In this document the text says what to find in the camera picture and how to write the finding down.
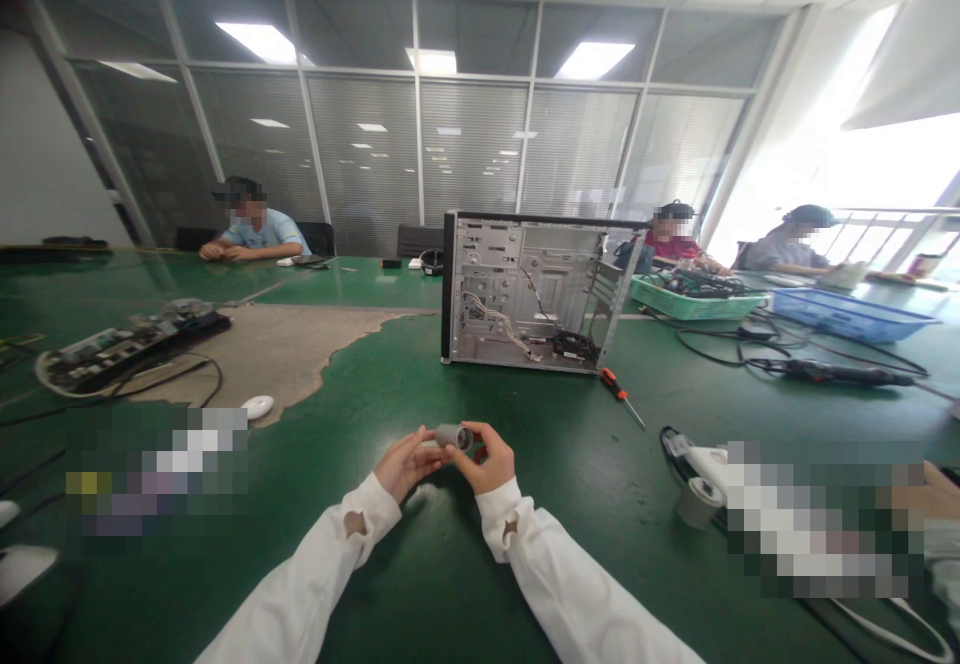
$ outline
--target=person's hand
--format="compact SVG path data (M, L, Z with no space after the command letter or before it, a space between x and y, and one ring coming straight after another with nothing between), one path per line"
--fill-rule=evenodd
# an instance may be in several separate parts
M433 432L420 427L400 441L394 442L373 470L380 486L397 504L400 504L427 474L432 474L450 461L450 455L443 449L420 446L433 438Z
M227 261L245 261L247 259L256 259L257 253L253 249L235 246L223 250L223 258Z
M447 444L447 454L466 477L476 496L486 494L506 484L516 476L513 468L513 449L500 438L493 427L484 422L460 422L486 445L488 459L479 466L452 444Z
M207 242L200 247L200 258L207 261L217 261L223 256L223 247L216 242Z

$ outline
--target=white sleeve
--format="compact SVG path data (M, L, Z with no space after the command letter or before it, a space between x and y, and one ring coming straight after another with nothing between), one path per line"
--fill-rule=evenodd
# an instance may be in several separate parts
M346 536L348 512L363 514L365 534ZM314 664L350 573L398 521L400 508L371 473L323 513L292 557L260 581L197 662Z
M701 662L543 509L516 478L477 497L483 536L509 562L527 604L564 662ZM516 532L506 534L506 525Z

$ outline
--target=small cylindrical part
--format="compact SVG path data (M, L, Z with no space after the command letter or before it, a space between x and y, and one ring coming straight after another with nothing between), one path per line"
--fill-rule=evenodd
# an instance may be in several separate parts
M447 444L453 444L462 452L473 446L473 432L461 424L441 424L434 431L437 446L441 449Z
M723 496L716 487L700 477L694 477L680 493L677 516L694 529L706 529L714 515L723 506Z

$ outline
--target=blue plastic basket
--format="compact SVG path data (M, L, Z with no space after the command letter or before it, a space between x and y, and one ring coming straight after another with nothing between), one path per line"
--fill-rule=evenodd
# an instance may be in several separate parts
M875 343L900 341L928 324L940 323L922 314L820 289L777 289L773 311L817 329Z

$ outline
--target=green tabletop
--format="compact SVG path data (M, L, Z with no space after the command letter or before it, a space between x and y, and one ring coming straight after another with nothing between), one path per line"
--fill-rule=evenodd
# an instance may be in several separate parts
M406 269L384 273L374 260L344 258L331 271L318 272L267 263L213 265L168 254L131 254L126 264L118 257L90 272L71 273L67 265L45 274L0 269L0 336L40 331L60 345L101 322L117 323L110 317L149 312L154 297L224 301L276 283L281 286L257 300L414 310L435 309L440 301L439 278ZM145 282L158 272L165 272L163 284L148 287ZM86 277L92 277L89 284ZM97 291L114 296L101 300ZM922 340L916 335L922 345L910 347L910 355L935 378L948 379L955 370L957 331L943 325ZM287 409L277 424L251 433L245 473L237 478L246 493L231 498L232 515L179 514L170 518L169 531L128 541L110 555L91 552L76 535L69 502L0 531L0 545L53 546L68 565L82 567L84 588L57 659L192 660L323 509L362 480L390 441L421 423L475 419L493 423L514 448L523 491L706 661L854 662L797 603L760 598L757 587L731 568L719 531L697 533L678 524L672 507L679 489L656 432L671 425L704 445L730 439L919 439L935 461L960 457L947 402L928 392L817 388L757 377L700 359L654 321L622 321L608 362L639 405L646 433L594 379L445 367L439 350L438 318L414 313L339 352L319 391ZM0 401L28 384L28 373L5 374ZM0 419L56 403L42 392L3 406ZM63 472L92 468L75 451L82 448L77 436L85 427L98 428L95 441L101 442L155 427L182 428L182 419L169 416L172 409L123 403L106 421L59 416L0 428L0 480L70 445L65 460L16 490L29 508L63 486ZM431 477L403 511L401 523L354 573L331 619L321 661L555 660L510 569L497 565L486 548L473 498L457 472L445 469ZM54 590L57 584L52 575L21 608L29 606L31 616L45 615L49 623L64 601L62 582ZM942 606L925 592L918 599L921 612L942 629ZM895 621L885 620L882 604L863 606L897 629ZM868 640L863 645L872 660L908 661Z

